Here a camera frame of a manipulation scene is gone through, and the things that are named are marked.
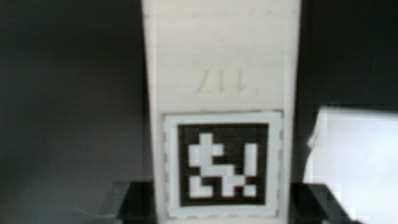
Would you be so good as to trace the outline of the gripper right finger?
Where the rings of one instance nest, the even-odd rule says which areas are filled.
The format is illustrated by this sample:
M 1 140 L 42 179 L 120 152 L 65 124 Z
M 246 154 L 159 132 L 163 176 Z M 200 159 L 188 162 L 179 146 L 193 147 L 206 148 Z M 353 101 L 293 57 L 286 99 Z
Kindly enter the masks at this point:
M 348 217 L 325 184 L 291 186 L 291 224 L 364 224 Z

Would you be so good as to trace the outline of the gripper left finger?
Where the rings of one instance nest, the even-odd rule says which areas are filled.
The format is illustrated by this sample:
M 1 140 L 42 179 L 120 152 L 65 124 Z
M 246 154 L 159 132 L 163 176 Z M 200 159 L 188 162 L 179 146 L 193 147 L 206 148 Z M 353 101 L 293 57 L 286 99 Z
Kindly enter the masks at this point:
M 113 183 L 103 211 L 111 224 L 158 224 L 151 181 Z

